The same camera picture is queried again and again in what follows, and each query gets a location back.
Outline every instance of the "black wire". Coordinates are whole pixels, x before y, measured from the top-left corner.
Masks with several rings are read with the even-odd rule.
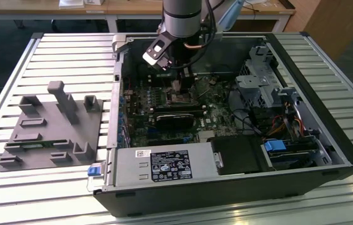
[[[203,56],[205,52],[206,52],[206,47],[207,45],[211,43],[213,39],[214,39],[214,36],[215,36],[215,32],[217,32],[217,29],[215,29],[215,20],[214,20],[214,14],[213,14],[213,10],[211,10],[211,5],[209,3],[209,0],[205,0],[205,3],[206,3],[206,7],[207,7],[207,11],[209,11],[209,16],[210,16],[210,30],[211,30],[211,35],[206,41],[205,44],[202,44],[202,51],[198,55],[198,57],[190,61],[187,64],[183,64],[182,66],[178,66],[178,67],[170,67],[169,69],[185,69],[186,67],[189,67],[190,65],[193,65]]]
[[[259,130],[253,124],[250,124],[250,123],[247,123],[247,122],[245,121],[247,117],[245,117],[243,119],[241,119],[241,118],[234,114],[234,112],[235,112],[237,110],[242,110],[243,112],[247,111],[247,110],[246,110],[246,109],[234,109],[234,110],[233,110],[233,116],[234,116],[234,118],[242,122],[242,129],[243,129],[243,127],[245,127],[243,125],[246,125],[246,126],[249,126],[249,128],[251,128],[251,131],[253,131],[254,133],[257,133],[257,134],[258,134],[259,136],[262,136],[262,137],[269,138],[269,136],[267,136],[266,134],[263,134],[263,133],[261,132],[261,130]]]
[[[221,4],[223,4],[225,0],[221,0],[221,2],[211,8],[211,10],[214,11],[219,6]]]
[[[262,137],[269,137],[266,134],[263,134],[258,128],[255,128],[251,124],[249,124],[246,121],[243,121],[243,119],[241,119],[234,113],[233,116],[237,120],[239,120],[242,122],[242,124],[245,124],[246,126],[249,126],[249,128],[251,128],[253,132],[257,133],[257,135],[262,136]]]
[[[217,31],[217,29],[215,29],[215,20],[214,20],[214,14],[213,14],[211,5],[210,5],[210,3],[209,3],[209,0],[205,0],[205,2],[206,2],[207,13],[209,13],[209,16],[210,16],[211,36],[209,37],[207,42],[205,42],[205,43],[202,44],[202,48],[206,47],[206,46],[211,43],[211,41],[213,41],[213,39],[214,39],[214,36],[215,36],[215,31]]]
[[[257,13],[255,12],[259,12],[259,11],[253,8],[253,4],[251,3],[249,3],[249,4],[251,5],[251,8],[247,8],[245,6],[243,6],[243,8],[247,8],[247,9],[250,9],[253,11],[253,20],[255,20],[255,17],[257,17]]]

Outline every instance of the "desk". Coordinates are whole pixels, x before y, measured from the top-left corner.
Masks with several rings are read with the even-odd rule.
[[[0,20],[83,20],[102,19],[107,21],[109,31],[118,32],[118,19],[161,19],[161,0],[105,0],[101,6],[85,5],[85,8],[58,9],[58,0],[0,0]],[[238,20],[275,20],[273,31],[282,32],[294,14],[278,0],[267,4],[243,8]]]
[[[255,15],[251,9],[242,8],[238,20],[277,20],[273,32],[282,32],[294,14],[294,9],[286,9],[278,0],[269,0],[266,4],[254,4],[253,8],[258,10]],[[110,0],[107,3],[107,26],[110,32],[118,32],[115,21],[118,19],[161,19],[162,1],[161,0]]]
[[[59,9],[58,0],[0,0],[0,20],[105,20],[107,2]]]

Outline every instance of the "table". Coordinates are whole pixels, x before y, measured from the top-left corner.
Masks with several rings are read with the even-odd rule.
[[[243,8],[238,20],[275,20],[273,31],[282,32],[294,9],[286,9],[278,0],[266,5]],[[109,31],[118,32],[118,19],[161,19],[161,1],[155,0],[105,0],[101,6],[85,5],[85,8],[58,9],[58,0],[0,0],[0,20],[83,20],[102,19]]]
[[[107,2],[59,9],[58,0],[0,0],[0,20],[105,20]]]
[[[275,36],[353,142],[351,82],[310,37],[297,33]],[[61,79],[74,99],[93,94],[105,100],[97,161],[105,160],[114,64],[111,39],[113,34],[105,33],[43,34],[31,38],[0,94],[0,155],[21,113],[17,107],[21,95],[35,94],[39,101],[54,101],[45,85]],[[98,57],[86,61],[86,54]],[[283,69],[278,70],[293,86]],[[86,189],[87,167],[0,172],[0,224],[353,224],[353,176],[291,198],[114,218]]]
[[[277,20],[273,32],[282,32],[294,9],[286,9],[278,0],[269,0],[266,4],[254,4],[254,10],[242,8],[238,20]],[[106,20],[110,32],[117,32],[115,21],[118,19],[161,19],[161,0],[110,0],[107,4]]]

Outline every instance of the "blue latch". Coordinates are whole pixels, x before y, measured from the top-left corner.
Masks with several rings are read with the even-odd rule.
[[[101,165],[91,165],[87,169],[87,176],[101,176]]]
[[[265,144],[266,151],[283,151],[286,150],[286,146],[283,145],[282,140],[271,140],[267,141]]]

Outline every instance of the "power supply label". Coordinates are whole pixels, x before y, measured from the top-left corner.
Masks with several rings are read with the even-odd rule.
[[[189,151],[167,151],[151,153],[151,181],[191,179]]]

